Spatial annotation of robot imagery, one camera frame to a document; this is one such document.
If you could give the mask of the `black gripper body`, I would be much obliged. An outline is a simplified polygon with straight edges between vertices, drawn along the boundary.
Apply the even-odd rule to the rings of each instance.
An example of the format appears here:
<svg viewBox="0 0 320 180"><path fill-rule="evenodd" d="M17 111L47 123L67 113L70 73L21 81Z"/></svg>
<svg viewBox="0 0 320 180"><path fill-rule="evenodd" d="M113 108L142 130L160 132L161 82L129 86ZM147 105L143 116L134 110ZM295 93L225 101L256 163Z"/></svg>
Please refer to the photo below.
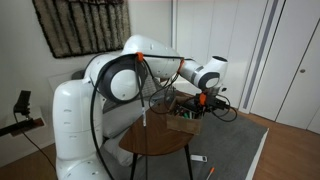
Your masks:
<svg viewBox="0 0 320 180"><path fill-rule="evenodd" d="M209 113L211 108L206 105L201 105L200 102L195 98L188 98L182 103L182 107L194 112L195 114Z"/></svg>

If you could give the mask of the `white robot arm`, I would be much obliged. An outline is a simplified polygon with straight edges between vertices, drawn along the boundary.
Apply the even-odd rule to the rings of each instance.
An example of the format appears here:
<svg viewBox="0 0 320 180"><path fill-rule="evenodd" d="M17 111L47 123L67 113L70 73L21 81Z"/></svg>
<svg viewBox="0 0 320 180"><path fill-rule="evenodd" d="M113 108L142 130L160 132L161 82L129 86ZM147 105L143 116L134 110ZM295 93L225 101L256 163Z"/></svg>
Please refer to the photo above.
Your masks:
<svg viewBox="0 0 320 180"><path fill-rule="evenodd" d="M212 57L201 65L173 48L141 35L131 36L119 54L95 56L84 76L60 84L53 99L56 168L59 180L111 180L99 150L103 106L128 104L142 96L147 78L178 75L201 91L218 89L228 61Z"/></svg>

